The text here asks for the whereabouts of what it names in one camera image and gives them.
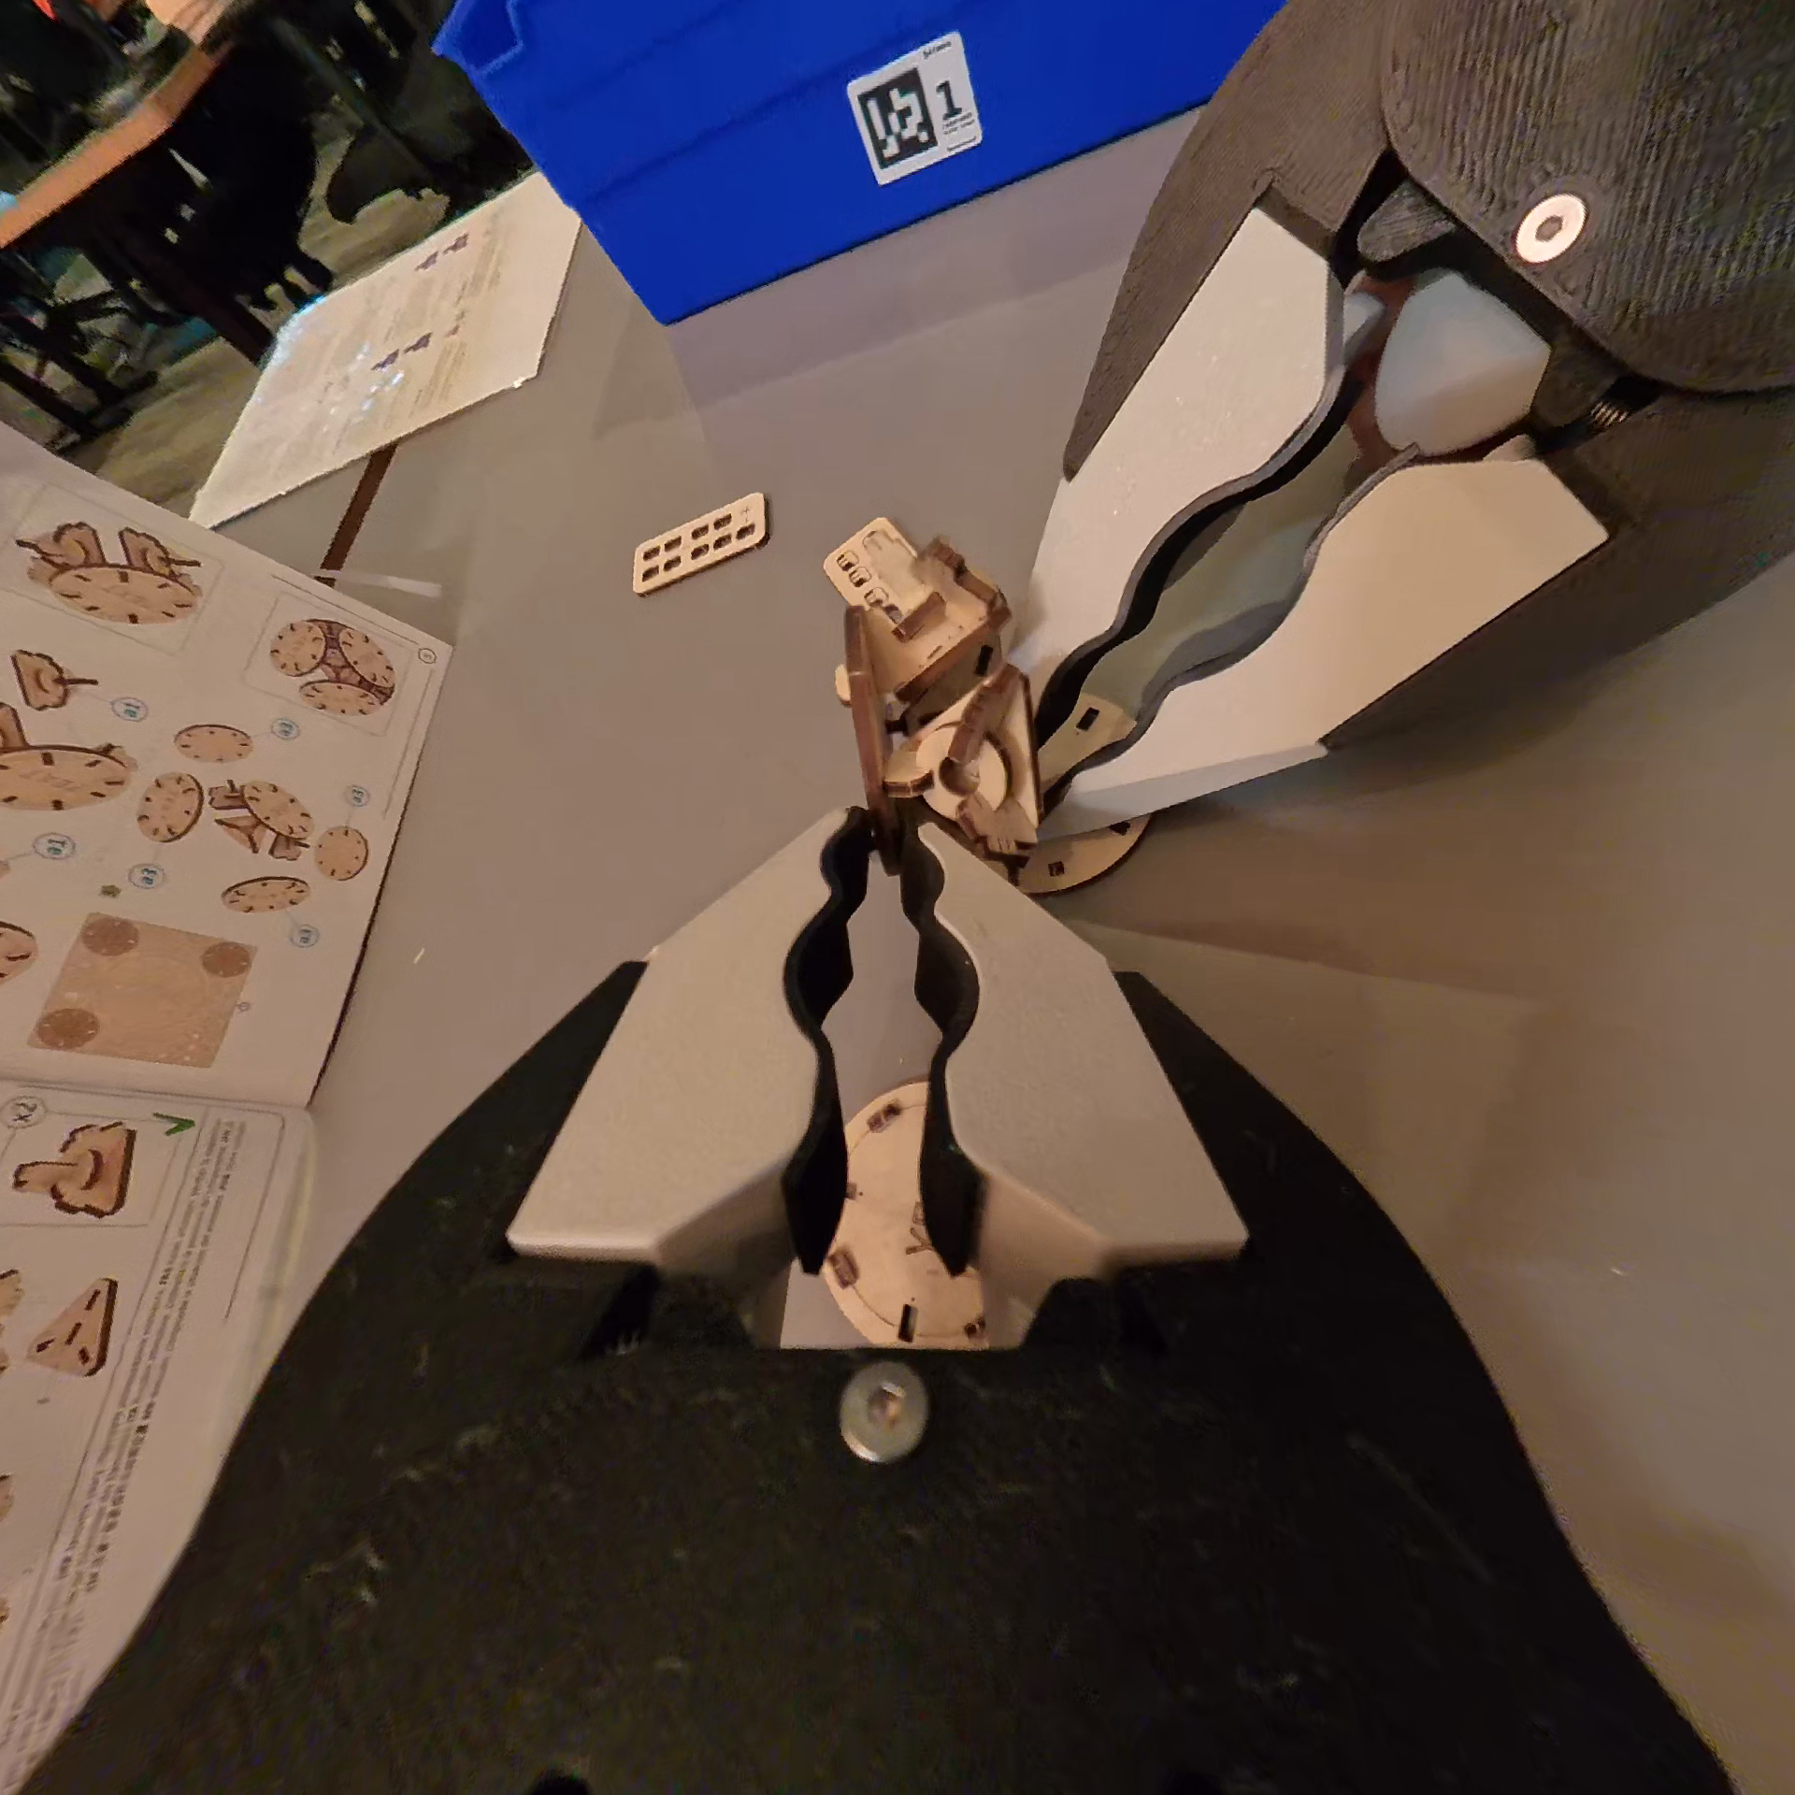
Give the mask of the wooden model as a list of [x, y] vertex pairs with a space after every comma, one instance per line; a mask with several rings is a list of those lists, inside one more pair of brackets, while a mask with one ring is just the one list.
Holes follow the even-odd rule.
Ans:
[[901, 857], [907, 827], [937, 821], [1035, 898], [1119, 867], [1147, 815], [1040, 839], [1054, 790], [1133, 731], [1119, 704], [1082, 698], [1070, 719], [1044, 737], [1031, 681], [1003, 645], [1007, 596], [941, 536], [917, 547], [879, 516], [830, 551], [823, 575], [845, 606], [866, 614]]

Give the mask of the dark chair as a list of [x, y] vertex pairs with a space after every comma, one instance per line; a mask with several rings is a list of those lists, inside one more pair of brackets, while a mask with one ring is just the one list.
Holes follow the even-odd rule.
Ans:
[[150, 322], [198, 319], [250, 361], [274, 305], [337, 283], [302, 236], [375, 200], [455, 217], [530, 169], [437, 49], [452, 3], [226, 3], [222, 62], [167, 134], [82, 200], [82, 254]]

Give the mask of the dark wooden part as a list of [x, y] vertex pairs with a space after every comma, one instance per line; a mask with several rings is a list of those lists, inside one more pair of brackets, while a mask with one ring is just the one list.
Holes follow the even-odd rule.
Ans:
[[882, 867], [895, 873], [901, 862], [901, 827], [888, 790], [890, 731], [885, 700], [872, 665], [863, 609], [845, 609], [845, 656], [837, 696], [849, 711], [863, 790], [863, 808]]

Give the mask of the white instruction sheet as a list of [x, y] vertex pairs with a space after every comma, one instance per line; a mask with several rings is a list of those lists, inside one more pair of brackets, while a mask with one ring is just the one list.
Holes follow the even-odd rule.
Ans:
[[281, 327], [190, 519], [217, 528], [533, 380], [584, 226], [539, 171]]

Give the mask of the round wooden disc part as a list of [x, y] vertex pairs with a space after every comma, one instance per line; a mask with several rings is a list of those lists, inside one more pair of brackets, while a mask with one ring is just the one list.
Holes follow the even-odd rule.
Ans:
[[922, 1194], [928, 1080], [869, 1101], [845, 1125], [846, 1191], [820, 1277], [849, 1327], [881, 1347], [990, 1346], [982, 1280], [939, 1256]]

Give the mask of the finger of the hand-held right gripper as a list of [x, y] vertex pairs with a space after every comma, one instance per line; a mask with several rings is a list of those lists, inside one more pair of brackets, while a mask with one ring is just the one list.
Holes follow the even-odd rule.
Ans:
[[1329, 739], [1607, 539], [1534, 460], [1524, 421], [1549, 346], [1445, 269], [1363, 282], [1348, 421], [1317, 456], [1206, 525], [1145, 634], [1097, 686], [1133, 729], [1062, 785], [1110, 825], [1329, 754]]
[[1087, 671], [1151, 613], [1164, 547], [1288, 478], [1343, 421], [1382, 299], [1262, 208], [1220, 258], [1048, 510], [1026, 585], [1026, 678], [1060, 729]]

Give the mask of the open instruction booklet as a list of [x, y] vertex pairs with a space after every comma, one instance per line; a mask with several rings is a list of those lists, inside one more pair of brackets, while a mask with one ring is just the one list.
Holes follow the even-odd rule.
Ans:
[[4, 1791], [141, 1623], [274, 1353], [449, 659], [4, 425]]

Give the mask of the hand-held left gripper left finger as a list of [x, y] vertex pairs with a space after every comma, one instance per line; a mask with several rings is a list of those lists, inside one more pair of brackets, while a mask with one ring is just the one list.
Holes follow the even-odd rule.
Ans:
[[853, 980], [872, 825], [826, 813], [658, 945], [508, 1246], [665, 1274], [815, 1274], [846, 1204], [823, 1023]]

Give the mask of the small rectangular wooden part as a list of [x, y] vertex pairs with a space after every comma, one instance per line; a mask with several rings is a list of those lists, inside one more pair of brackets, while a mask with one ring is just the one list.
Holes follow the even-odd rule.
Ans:
[[642, 597], [665, 592], [683, 578], [761, 548], [769, 533], [769, 499], [758, 488], [711, 505], [679, 525], [646, 536], [636, 545], [632, 592]]

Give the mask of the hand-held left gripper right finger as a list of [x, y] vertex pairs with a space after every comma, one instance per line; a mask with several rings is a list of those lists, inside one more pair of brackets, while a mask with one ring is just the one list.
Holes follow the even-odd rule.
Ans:
[[1249, 1231], [1108, 960], [919, 825], [913, 993], [937, 1029], [919, 1196], [945, 1266], [1118, 1275], [1235, 1259]]

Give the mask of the blue plastic bin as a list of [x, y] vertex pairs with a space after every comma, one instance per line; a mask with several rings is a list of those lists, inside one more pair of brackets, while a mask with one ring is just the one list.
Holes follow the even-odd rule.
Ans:
[[658, 322], [1209, 101], [1274, 2], [460, 2], [433, 37]]

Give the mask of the wooden table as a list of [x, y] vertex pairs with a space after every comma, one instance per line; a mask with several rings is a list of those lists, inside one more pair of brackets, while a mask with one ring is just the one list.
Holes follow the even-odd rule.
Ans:
[[53, 165], [34, 174], [20, 196], [2, 208], [2, 249], [10, 252], [58, 212], [100, 190], [136, 155], [155, 148], [187, 115], [196, 96], [218, 74], [234, 47], [183, 45], [159, 80], [136, 80], [126, 91], [120, 113], [89, 129]]

